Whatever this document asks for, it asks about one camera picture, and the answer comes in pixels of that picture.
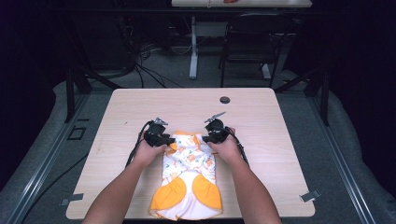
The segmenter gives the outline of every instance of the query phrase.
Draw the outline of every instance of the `forearm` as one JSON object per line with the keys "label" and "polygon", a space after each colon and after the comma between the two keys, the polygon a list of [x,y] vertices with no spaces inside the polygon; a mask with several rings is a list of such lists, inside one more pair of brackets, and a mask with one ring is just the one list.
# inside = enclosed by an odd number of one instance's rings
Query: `forearm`
{"label": "forearm", "polygon": [[271,195],[248,165],[236,160],[230,166],[245,223],[281,223]]}
{"label": "forearm", "polygon": [[121,223],[144,166],[132,162],[95,199],[83,223]]}

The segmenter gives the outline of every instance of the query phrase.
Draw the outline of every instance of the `hand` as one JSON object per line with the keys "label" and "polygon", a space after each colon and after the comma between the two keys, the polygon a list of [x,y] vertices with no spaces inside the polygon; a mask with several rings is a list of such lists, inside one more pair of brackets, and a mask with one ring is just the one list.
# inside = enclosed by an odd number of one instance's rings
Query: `hand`
{"label": "hand", "polygon": [[233,161],[242,160],[241,154],[238,150],[238,146],[236,145],[235,139],[229,134],[227,138],[218,144],[214,144],[211,142],[207,143],[213,150],[219,153],[222,159],[224,159],[227,163],[232,163]]}
{"label": "hand", "polygon": [[145,133],[142,133],[142,136],[139,140],[139,146],[137,147],[136,154],[134,155],[133,162],[138,162],[144,167],[147,167],[154,161],[155,157],[158,154],[165,152],[167,145],[162,145],[160,147],[151,147],[144,139],[144,135]]}

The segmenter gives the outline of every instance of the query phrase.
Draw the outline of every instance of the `wooden table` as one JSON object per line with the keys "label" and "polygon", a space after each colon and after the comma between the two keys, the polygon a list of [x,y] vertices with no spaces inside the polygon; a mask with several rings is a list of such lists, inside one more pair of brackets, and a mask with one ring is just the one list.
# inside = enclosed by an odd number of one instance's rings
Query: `wooden table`
{"label": "wooden table", "polygon": [[[231,102],[221,103],[222,96]],[[69,204],[67,217],[85,217],[100,191],[123,170],[147,121],[160,117],[168,122],[166,133],[206,133],[204,121],[223,111],[220,119],[236,129],[251,169],[270,191],[279,214],[313,216],[313,203],[299,196],[308,188],[273,90],[224,88],[114,91],[74,192],[83,193],[83,199]],[[126,218],[153,218],[149,205],[162,182],[162,159],[159,155],[141,175]],[[241,217],[228,165],[218,156],[216,160],[223,203],[218,218]]]}

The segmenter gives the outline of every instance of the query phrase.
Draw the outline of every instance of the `person's arm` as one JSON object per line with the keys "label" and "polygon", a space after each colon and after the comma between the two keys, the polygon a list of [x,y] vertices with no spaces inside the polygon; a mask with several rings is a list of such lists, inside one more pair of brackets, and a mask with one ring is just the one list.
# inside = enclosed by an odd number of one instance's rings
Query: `person's arm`
{"label": "person's arm", "polygon": [[208,145],[217,151],[231,168],[236,198],[245,223],[281,223],[271,195],[241,158],[233,137],[229,135],[221,144]]}
{"label": "person's arm", "polygon": [[151,147],[142,139],[132,162],[100,192],[82,223],[122,223],[140,175],[165,149],[166,145]]}

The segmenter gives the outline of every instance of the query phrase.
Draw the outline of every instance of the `cloth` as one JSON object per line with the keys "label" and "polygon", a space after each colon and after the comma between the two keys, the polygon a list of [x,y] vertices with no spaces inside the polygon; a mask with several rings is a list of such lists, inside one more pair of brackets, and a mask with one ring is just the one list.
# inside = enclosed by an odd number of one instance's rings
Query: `cloth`
{"label": "cloth", "polygon": [[200,133],[177,131],[163,154],[163,182],[149,212],[172,220],[198,220],[222,213],[213,150]]}

